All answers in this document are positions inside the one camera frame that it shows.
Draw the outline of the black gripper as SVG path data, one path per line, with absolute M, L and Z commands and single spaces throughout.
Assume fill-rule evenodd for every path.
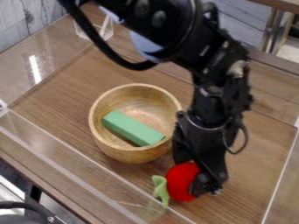
M 208 126 L 189 112 L 179 111 L 172 134 L 172 159 L 176 164 L 193 162 L 200 168 L 189 183 L 188 193 L 223 194 L 223 184 L 228 181 L 225 153 L 231 150 L 237 133 L 241 130 L 241 117 L 229 117 L 220 125 Z

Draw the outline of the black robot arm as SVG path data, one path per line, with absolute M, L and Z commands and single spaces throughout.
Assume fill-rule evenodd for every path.
M 57 0 L 97 49 L 121 67 L 144 71 L 172 62 L 191 73 L 191 106 L 176 114 L 175 165 L 165 174 L 175 200 L 217 194 L 228 180 L 225 156 L 248 133 L 243 114 L 252 103 L 248 51 L 220 27 L 219 9 L 201 0 L 92 0 L 129 31 L 144 61 L 126 61 L 100 37 L 74 0 Z

